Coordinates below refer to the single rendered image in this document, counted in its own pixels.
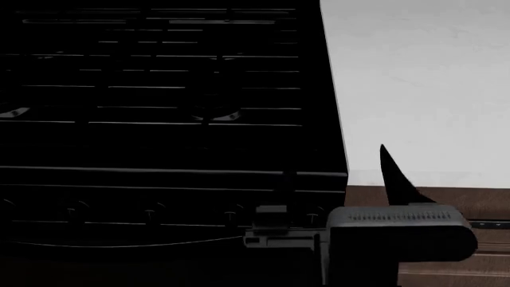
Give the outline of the black gas stove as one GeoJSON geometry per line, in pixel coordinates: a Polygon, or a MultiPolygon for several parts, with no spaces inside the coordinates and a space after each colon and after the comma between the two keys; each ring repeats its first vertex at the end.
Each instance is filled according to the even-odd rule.
{"type": "MultiPolygon", "coordinates": [[[[0,0],[3,6],[146,6],[135,44],[104,85],[39,92],[28,112],[0,119],[0,287],[320,287],[309,248],[244,244],[259,206],[305,212],[343,205],[343,146],[320,0],[0,0]],[[304,70],[276,109],[235,121],[198,121],[174,101],[174,76],[155,62],[171,10],[295,9],[304,70]],[[295,171],[295,202],[282,197],[295,171]],[[71,224],[65,203],[90,205],[71,224]],[[161,202],[167,217],[145,223],[161,202]],[[222,210],[245,207],[238,226],[222,210]]],[[[17,105],[11,109],[21,108],[17,105]]]]}

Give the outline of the round stove burner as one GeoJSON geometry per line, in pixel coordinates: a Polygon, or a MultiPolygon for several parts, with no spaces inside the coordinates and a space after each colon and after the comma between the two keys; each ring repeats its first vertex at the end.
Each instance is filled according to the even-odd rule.
{"type": "Polygon", "coordinates": [[[25,114],[28,112],[30,108],[27,107],[21,107],[17,109],[11,109],[9,111],[0,112],[0,119],[13,119],[17,116],[21,116],[22,114],[25,114]]]}
{"type": "Polygon", "coordinates": [[[239,111],[235,112],[192,112],[193,119],[198,121],[235,121],[241,117],[239,111]]]}

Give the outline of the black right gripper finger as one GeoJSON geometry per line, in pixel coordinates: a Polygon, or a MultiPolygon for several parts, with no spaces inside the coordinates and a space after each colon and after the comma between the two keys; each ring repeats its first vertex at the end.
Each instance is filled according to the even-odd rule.
{"type": "Polygon", "coordinates": [[[383,144],[380,145],[379,156],[389,205],[437,204],[434,200],[422,195],[408,180],[383,144]]]}
{"type": "Polygon", "coordinates": [[[291,206],[295,202],[295,171],[284,171],[281,184],[282,197],[285,205],[291,206]]]}

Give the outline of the brown wooden cabinet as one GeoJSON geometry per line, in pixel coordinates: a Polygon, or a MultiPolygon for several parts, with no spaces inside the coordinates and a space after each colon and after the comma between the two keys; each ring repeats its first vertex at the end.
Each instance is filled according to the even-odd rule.
{"type": "MultiPolygon", "coordinates": [[[[510,221],[510,188],[422,187],[468,220],[510,221]]],[[[358,267],[362,287],[510,287],[510,230],[473,229],[478,250],[460,262],[381,262],[358,267]]]]}

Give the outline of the black cast iron stove grate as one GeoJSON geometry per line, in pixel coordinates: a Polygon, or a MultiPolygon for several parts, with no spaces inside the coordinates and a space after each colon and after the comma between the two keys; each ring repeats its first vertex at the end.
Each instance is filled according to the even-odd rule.
{"type": "Polygon", "coordinates": [[[35,92],[48,100],[50,90],[104,85],[114,59],[133,50],[122,34],[141,30],[150,14],[141,5],[0,7],[0,112],[33,105],[35,92]]]}
{"type": "Polygon", "coordinates": [[[304,63],[295,9],[171,10],[155,62],[174,76],[177,107],[192,112],[276,109],[300,89],[304,63]]]}

